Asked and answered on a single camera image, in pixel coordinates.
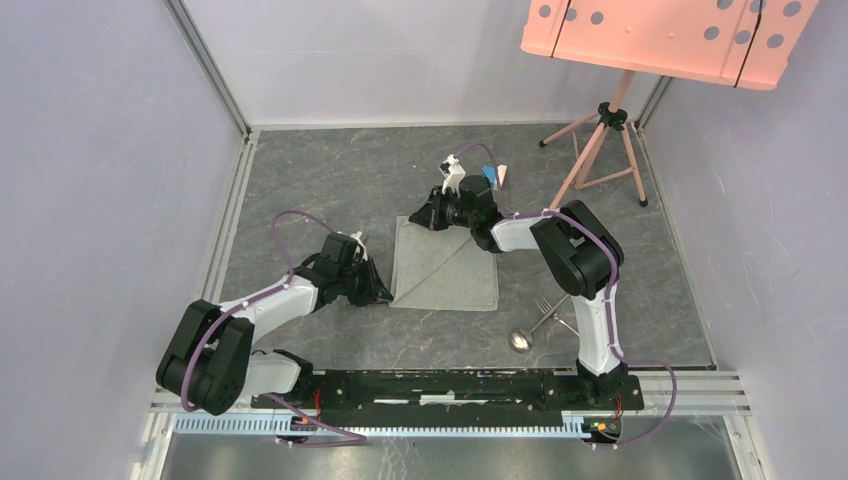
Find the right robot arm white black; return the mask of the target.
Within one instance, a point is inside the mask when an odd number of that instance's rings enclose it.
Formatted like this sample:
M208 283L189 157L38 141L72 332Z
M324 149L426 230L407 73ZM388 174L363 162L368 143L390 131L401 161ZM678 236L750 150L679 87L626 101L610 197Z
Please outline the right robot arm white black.
M567 293L578 323L580 400L591 408L612 401L628 376L618 341L614 300L623 250L581 200L540 213L500 211L488 180L472 175L457 189L434 187L409 221L430 231L469 230L484 251L533 250Z

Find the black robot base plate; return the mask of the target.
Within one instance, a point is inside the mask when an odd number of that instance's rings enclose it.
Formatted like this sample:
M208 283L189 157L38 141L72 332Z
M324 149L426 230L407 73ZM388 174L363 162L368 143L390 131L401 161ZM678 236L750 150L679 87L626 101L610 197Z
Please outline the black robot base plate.
M552 427L564 412L641 411L636 376L576 370L326 370L282 399L335 427Z

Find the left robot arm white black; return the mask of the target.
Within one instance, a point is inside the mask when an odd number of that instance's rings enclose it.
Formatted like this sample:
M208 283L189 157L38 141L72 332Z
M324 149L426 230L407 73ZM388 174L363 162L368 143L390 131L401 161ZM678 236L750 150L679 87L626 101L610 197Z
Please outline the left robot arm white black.
M355 307L391 302L365 242L361 232L331 233L292 277L221 305L192 302L158 365L157 385L179 396L185 410L212 415L266 393L290 407L306 405L314 394L313 379L303 373L308 362L287 353L255 355L254 343L339 297Z

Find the grey cloth napkin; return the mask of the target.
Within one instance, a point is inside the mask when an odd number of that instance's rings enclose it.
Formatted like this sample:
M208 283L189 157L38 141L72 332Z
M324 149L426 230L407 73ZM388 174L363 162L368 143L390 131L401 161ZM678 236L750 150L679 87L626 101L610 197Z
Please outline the grey cloth napkin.
M430 231L398 216L391 293L392 308L495 311L496 257L480 249L464 227Z

